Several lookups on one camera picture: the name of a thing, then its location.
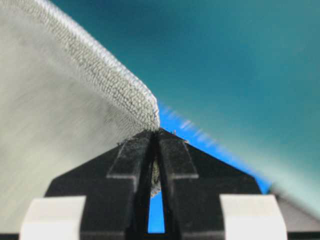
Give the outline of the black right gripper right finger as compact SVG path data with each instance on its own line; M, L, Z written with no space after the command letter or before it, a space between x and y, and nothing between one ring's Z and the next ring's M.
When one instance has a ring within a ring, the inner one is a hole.
M156 152L170 239L287 239L276 198L249 174L163 129Z

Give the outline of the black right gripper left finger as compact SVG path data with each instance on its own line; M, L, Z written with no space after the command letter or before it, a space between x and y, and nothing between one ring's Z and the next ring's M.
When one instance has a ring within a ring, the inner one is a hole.
M56 177L34 199L21 225L22 240L139 240L148 194L152 133L143 131Z

